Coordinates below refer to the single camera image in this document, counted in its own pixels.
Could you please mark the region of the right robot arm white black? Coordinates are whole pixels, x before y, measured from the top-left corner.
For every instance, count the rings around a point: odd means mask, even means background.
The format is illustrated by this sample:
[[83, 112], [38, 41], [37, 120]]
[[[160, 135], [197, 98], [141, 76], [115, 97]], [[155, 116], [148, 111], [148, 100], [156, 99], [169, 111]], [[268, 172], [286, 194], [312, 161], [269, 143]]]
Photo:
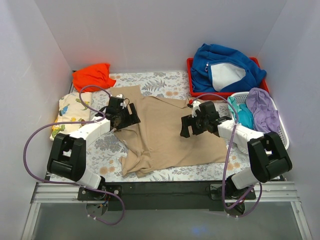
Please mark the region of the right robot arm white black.
[[225, 180], [219, 188], [223, 195], [237, 199], [248, 187], [266, 183], [293, 168], [278, 133], [259, 133], [238, 125], [232, 118], [220, 116], [211, 101], [190, 100], [188, 107], [192, 113], [181, 118], [182, 137], [209, 132], [230, 140], [248, 152], [250, 166]]

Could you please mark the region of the aluminium frame rail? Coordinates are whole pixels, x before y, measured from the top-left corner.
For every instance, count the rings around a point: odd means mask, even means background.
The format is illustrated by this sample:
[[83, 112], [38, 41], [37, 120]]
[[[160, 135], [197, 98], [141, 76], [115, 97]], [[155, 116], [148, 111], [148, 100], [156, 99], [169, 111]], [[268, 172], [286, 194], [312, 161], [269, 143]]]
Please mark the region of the aluminium frame rail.
[[22, 240], [40, 240], [49, 234], [59, 235], [63, 216], [67, 207], [79, 201], [79, 188], [71, 185], [37, 183], [31, 198], [27, 219], [22, 232]]

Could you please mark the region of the orange folded t shirt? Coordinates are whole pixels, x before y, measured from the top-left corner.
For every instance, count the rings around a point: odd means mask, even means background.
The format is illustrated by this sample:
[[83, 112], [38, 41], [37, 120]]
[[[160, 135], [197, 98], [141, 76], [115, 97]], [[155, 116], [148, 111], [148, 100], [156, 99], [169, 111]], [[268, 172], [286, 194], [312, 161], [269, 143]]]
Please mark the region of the orange folded t shirt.
[[97, 63], [75, 71], [72, 74], [72, 83], [75, 89], [80, 92], [83, 87], [88, 85], [109, 89], [116, 84], [116, 80], [110, 78], [109, 63]]

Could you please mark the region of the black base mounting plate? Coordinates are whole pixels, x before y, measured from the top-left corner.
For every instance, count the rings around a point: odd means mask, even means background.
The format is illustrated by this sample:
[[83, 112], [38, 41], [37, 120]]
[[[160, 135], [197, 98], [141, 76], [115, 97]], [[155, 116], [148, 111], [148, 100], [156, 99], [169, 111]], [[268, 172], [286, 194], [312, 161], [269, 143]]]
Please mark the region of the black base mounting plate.
[[126, 210], [223, 211], [214, 181], [109, 182], [102, 189], [119, 196]]

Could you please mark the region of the white perforated laundry basket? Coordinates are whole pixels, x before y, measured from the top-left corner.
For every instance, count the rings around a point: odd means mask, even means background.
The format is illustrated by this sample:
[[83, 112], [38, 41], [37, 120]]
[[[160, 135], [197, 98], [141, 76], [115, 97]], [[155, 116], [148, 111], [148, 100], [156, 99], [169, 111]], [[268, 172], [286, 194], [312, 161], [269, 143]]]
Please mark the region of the white perforated laundry basket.
[[[231, 95], [230, 97], [234, 97], [238, 104], [246, 104], [246, 99], [247, 99], [248, 93], [249, 93], [249, 91], [236, 92], [233, 95]], [[273, 103], [275, 109], [278, 110], [273, 99], [272, 99], [272, 103]], [[231, 117], [232, 121], [236, 121], [237, 118], [233, 117], [230, 111], [229, 111], [229, 113], [230, 113], [230, 117]], [[283, 125], [283, 122], [282, 122], [280, 115], [279, 115], [279, 119], [280, 119], [280, 129], [277, 132], [277, 134], [279, 135], [285, 149], [288, 149], [290, 142], [289, 142], [288, 135], [287, 135], [287, 132], [285, 130], [285, 127]], [[266, 133], [256, 131], [254, 129], [249, 129], [249, 128], [244, 127], [243, 125], [241, 125], [237, 122], [237, 127], [236, 127], [236, 131], [234, 134], [233, 142], [237, 145], [238, 149], [241, 152], [243, 152], [244, 154], [248, 154], [249, 152], [248, 152], [247, 142], [250, 141], [251, 139], [260, 138], [264, 134], [266, 134]]]

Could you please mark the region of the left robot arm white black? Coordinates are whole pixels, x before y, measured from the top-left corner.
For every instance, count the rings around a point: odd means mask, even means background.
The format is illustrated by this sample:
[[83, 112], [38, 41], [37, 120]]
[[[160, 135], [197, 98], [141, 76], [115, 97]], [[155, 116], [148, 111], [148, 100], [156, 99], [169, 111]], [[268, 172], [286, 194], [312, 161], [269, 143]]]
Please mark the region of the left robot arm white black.
[[95, 200], [106, 196], [105, 180], [87, 167], [87, 148], [102, 135], [140, 123], [136, 107], [123, 95], [110, 97], [92, 122], [69, 133], [55, 136], [47, 163], [47, 171], [89, 188]]

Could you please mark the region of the floral table cloth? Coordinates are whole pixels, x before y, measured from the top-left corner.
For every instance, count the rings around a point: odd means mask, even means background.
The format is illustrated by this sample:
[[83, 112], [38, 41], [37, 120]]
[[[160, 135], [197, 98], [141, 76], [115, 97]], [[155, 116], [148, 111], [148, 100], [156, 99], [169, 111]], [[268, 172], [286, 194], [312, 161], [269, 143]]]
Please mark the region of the floral table cloth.
[[[119, 73], [111, 74], [115, 87], [140, 86], [144, 96], [158, 96], [186, 100], [190, 97], [188, 74], [184, 71]], [[122, 174], [120, 157], [126, 157], [127, 147], [109, 132], [92, 143], [87, 151], [86, 162], [94, 173], [108, 182], [171, 182], [221, 180], [224, 163], [208, 163], [194, 166], [170, 167], [156, 170], [144, 177], [135, 173]]]

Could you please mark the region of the purple t shirt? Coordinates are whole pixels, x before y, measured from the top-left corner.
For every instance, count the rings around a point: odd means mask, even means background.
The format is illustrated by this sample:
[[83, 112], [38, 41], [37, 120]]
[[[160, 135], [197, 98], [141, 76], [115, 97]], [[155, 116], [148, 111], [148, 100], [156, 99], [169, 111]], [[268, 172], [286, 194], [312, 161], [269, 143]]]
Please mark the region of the purple t shirt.
[[252, 88], [246, 97], [246, 106], [253, 115], [253, 129], [262, 133], [280, 130], [280, 117], [269, 93], [261, 88]]

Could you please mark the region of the dinosaur print folded t shirt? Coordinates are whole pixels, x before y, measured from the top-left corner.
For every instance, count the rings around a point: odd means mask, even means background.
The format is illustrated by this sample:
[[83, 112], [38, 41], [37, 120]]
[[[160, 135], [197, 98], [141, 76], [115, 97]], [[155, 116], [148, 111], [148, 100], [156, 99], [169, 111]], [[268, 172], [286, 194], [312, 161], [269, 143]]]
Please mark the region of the dinosaur print folded t shirt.
[[[59, 100], [59, 110], [55, 122], [86, 122], [90, 120], [90, 112], [91, 110], [82, 104], [78, 92], [69, 93]], [[49, 138], [53, 141], [58, 133], [69, 134], [82, 126], [82, 123], [54, 125]]]

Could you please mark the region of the teal t shirt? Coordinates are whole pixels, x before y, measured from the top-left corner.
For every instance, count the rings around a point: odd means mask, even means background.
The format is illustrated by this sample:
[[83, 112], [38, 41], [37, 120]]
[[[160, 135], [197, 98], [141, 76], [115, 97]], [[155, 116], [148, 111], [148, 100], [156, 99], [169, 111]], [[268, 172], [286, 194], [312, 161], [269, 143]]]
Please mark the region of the teal t shirt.
[[238, 104], [234, 97], [228, 97], [227, 101], [232, 105], [229, 105], [228, 109], [232, 116], [236, 118], [236, 113], [238, 115], [238, 123], [242, 126], [249, 128], [251, 130], [254, 129], [254, 116], [251, 111], [248, 109], [245, 103]]

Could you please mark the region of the blue white hoodie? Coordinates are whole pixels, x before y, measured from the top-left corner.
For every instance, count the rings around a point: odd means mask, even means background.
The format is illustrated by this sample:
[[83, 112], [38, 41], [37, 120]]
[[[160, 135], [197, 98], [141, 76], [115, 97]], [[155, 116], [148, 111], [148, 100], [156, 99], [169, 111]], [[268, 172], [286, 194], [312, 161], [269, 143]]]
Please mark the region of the blue white hoodie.
[[242, 52], [218, 44], [204, 43], [196, 51], [190, 67], [195, 93], [235, 93], [257, 88], [267, 76]]

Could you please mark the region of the beige t shirt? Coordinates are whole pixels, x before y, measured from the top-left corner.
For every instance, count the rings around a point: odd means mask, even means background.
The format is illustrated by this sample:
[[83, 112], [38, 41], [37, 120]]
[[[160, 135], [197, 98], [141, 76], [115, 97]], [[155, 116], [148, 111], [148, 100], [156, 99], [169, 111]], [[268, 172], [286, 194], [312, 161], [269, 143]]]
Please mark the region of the beige t shirt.
[[192, 113], [187, 99], [143, 96], [138, 85], [113, 87], [113, 96], [124, 95], [134, 104], [140, 123], [115, 131], [127, 146], [119, 159], [122, 175], [141, 178], [156, 170], [208, 163], [223, 163], [227, 146], [223, 138], [204, 132], [184, 138], [181, 118]]

